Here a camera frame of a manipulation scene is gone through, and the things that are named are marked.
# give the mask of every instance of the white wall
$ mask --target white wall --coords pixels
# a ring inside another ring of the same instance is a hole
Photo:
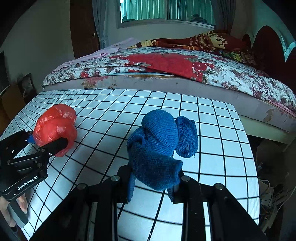
[[[209,29],[184,23],[152,23],[147,25],[137,25],[126,28],[116,27],[116,0],[107,2],[107,35],[109,44],[120,42],[130,37],[139,40],[155,38],[181,39],[208,32]]]
[[[278,35],[285,59],[296,45],[295,39],[280,17],[262,0],[239,0],[234,17],[231,35],[242,38],[248,34],[253,45],[258,31],[263,26],[270,26]]]
[[[69,12],[70,0],[38,0],[18,19],[0,48],[10,82],[31,73],[40,92],[55,67],[74,59]]]

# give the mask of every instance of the teal curtain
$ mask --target teal curtain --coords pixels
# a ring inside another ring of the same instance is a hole
[[[211,0],[167,0],[167,2],[169,19],[194,20],[198,14],[207,23],[215,25]]]
[[[165,18],[164,0],[123,0],[122,17],[134,20]]]

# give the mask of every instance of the gray curtain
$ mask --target gray curtain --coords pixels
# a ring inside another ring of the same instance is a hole
[[[100,49],[109,46],[108,36],[104,30],[107,0],[92,0],[94,23],[100,40]]]
[[[216,29],[230,33],[236,8],[236,0],[211,0]]]

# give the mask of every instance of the door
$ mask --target door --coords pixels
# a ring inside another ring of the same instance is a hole
[[[92,0],[70,0],[70,28],[75,59],[99,50]]]

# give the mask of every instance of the white tablecloth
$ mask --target white tablecloth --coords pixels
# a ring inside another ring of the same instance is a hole
[[[29,239],[63,198],[79,183],[94,185],[117,173],[128,163],[126,142],[141,126],[143,116],[164,109],[174,118],[194,120],[199,134],[198,152],[183,161],[186,175],[200,183],[224,184],[254,221],[259,221],[259,187],[251,148],[235,108],[231,104],[174,93],[84,89],[42,92],[27,104],[1,139],[21,129],[33,130],[37,119],[54,104],[76,110],[78,138],[66,156],[50,159],[48,178],[27,193],[29,223],[23,228]],[[18,156],[35,153],[28,145]],[[206,234],[210,240],[207,205]],[[118,220],[119,240],[179,241],[183,205],[172,204],[166,193],[136,181],[132,202],[124,205]]]

